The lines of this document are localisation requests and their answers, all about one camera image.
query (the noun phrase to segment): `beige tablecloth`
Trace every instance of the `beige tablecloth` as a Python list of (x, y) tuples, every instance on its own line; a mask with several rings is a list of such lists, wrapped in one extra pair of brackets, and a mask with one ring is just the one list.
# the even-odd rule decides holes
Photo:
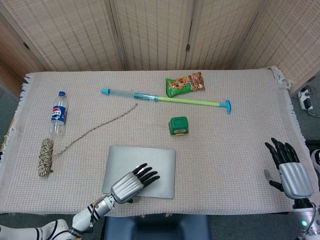
[[(224, 108), (152, 102), (106, 96), (101, 88), (165, 96), (165, 78), (196, 70), (38, 72), (29, 83), (15, 114), (0, 163), (0, 212), (75, 214), (102, 195), (109, 146), (176, 150), (174, 199), (143, 197), (117, 205), (111, 216), (155, 213), (238, 215), (285, 212), (293, 201), (265, 179), (269, 169), (279, 180), (265, 142), (274, 137), (292, 144), (304, 163), (320, 203), (318, 180), (304, 144), (288, 84), (270, 69), (203, 70), (205, 91), (178, 96), (232, 103)], [(53, 173), (39, 177), (41, 142), (49, 136), (53, 99), (65, 91), (70, 102), (66, 135), (54, 153), (87, 130), (138, 106), (128, 115), (89, 133), (63, 155), (53, 158)], [(171, 136), (168, 122), (186, 116), (189, 134)]]

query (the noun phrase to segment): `chip bag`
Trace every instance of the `chip bag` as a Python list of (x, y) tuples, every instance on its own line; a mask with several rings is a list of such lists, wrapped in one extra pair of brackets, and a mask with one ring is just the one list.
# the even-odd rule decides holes
[(205, 90), (204, 79), (202, 78), (201, 72), (192, 73), (177, 79), (166, 78), (165, 81), (166, 94), (169, 98), (178, 94)]

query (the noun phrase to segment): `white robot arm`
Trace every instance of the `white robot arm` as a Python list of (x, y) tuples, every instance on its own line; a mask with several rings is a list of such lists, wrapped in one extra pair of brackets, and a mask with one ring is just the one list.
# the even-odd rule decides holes
[(75, 240), (88, 230), (92, 232), (93, 223), (112, 210), (115, 203), (130, 203), (132, 197), (160, 178), (158, 175), (155, 176), (157, 171), (147, 173), (152, 168), (145, 168), (146, 166), (144, 163), (126, 174), (111, 187), (110, 195), (100, 197), (75, 215), (71, 229), (63, 219), (37, 228), (14, 229), (0, 225), (0, 240)]
[(267, 169), (264, 175), (269, 184), (284, 192), (294, 200), (293, 211), (301, 224), (301, 236), (297, 240), (320, 240), (320, 213), (319, 207), (310, 202), (309, 197), (314, 193), (307, 170), (299, 161), (295, 149), (289, 144), (283, 144), (274, 138), (271, 141), (275, 148), (265, 143), (278, 169), (281, 183), (271, 177)]

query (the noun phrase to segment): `pepsi bottle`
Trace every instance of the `pepsi bottle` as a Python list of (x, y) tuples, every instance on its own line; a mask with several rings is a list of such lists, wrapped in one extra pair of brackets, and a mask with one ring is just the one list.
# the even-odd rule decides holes
[(66, 132), (66, 117), (69, 102), (64, 91), (60, 91), (59, 95), (54, 100), (53, 110), (51, 115), (50, 134), (52, 137), (63, 136)]

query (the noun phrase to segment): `power strip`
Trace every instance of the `power strip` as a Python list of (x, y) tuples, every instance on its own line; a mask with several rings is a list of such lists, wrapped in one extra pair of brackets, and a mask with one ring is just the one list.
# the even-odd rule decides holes
[(314, 109), (312, 107), (308, 88), (306, 88), (306, 87), (302, 88), (301, 91), (298, 92), (298, 98), (299, 98), (302, 110)]

